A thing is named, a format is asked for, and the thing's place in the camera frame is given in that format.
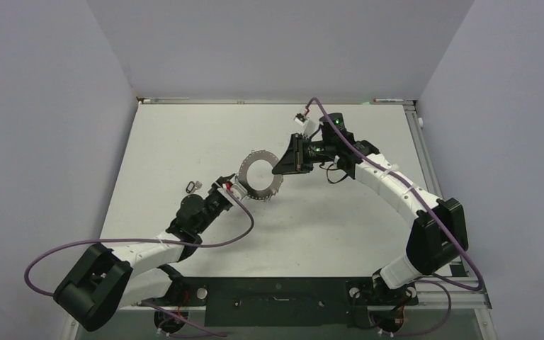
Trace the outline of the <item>black tagged silver key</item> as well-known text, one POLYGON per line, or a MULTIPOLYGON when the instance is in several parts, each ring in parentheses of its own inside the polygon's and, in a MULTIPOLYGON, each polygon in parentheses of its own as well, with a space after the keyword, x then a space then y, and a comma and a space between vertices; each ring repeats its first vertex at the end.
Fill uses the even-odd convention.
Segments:
POLYGON ((185 187, 186 194, 192 194, 195 191, 199 190, 202 187, 202 183, 200 181, 189 181, 187 186, 185 187))

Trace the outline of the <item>large silver metal keyring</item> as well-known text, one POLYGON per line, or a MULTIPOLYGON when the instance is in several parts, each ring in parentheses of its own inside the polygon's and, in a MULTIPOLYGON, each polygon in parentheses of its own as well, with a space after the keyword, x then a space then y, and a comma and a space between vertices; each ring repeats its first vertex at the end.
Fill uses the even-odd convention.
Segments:
POLYGON ((283 175, 280 174, 271 174, 271 182, 265 188, 256 188, 250 184, 249 169, 255 163, 262 161, 274 167, 279 162, 279 158, 265 149, 251 151, 242 161, 237 174, 237 182, 246 190, 246 196, 252 200, 270 200, 279 192, 283 184, 283 175))

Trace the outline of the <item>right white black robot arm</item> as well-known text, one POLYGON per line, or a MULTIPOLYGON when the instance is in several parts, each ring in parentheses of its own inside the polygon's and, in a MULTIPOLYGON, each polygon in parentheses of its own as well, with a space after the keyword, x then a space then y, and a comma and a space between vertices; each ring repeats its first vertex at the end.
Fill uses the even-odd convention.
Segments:
POLYGON ((372 275, 377 301, 392 302, 402 286, 430 276, 467 250, 463 207, 457 200, 442 200, 416 185, 376 146, 356 140, 341 113, 322 116, 317 122, 298 113, 294 120, 302 130, 290 136, 273 175, 307 174, 315 164, 331 162, 374 191, 409 225, 405 250, 372 275))

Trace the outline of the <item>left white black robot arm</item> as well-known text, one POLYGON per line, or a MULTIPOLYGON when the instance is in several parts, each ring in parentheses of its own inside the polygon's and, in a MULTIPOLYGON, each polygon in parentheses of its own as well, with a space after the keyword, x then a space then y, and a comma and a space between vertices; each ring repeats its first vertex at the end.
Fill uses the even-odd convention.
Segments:
POLYGON ((155 238, 112 247, 92 244, 56 287, 54 301, 90 332, 106 324, 119 308, 141 300, 177 303, 183 286, 167 266, 205 247, 201 234, 246 196, 235 176, 222 176, 207 197, 185 196, 169 227, 155 238))

